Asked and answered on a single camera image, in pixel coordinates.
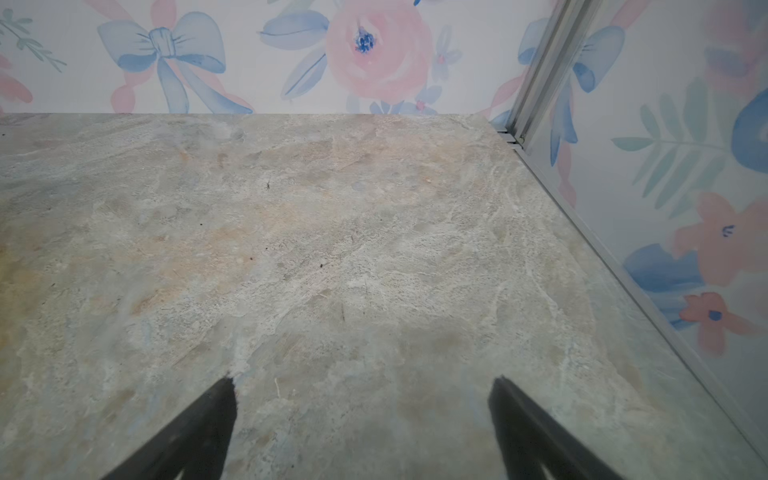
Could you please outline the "aluminium corner post right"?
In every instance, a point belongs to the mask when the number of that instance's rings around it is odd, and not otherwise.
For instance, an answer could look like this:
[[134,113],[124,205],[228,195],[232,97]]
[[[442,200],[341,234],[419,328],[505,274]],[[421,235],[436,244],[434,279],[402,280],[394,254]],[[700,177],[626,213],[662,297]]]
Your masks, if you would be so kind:
[[524,149],[544,119],[601,4],[596,0],[555,2],[506,123],[512,144]]

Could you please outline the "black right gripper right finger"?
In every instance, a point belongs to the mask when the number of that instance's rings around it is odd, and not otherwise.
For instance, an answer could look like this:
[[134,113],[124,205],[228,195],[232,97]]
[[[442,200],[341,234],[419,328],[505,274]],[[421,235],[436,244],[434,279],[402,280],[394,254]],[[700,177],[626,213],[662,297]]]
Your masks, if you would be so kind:
[[488,406],[509,479],[622,478],[510,379],[494,379]]

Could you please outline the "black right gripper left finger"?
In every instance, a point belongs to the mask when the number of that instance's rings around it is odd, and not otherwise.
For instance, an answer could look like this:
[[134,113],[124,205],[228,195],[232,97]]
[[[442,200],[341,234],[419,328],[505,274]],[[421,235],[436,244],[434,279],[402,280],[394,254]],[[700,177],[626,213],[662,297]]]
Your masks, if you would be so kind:
[[237,418],[234,381],[223,377],[107,479],[219,479]]

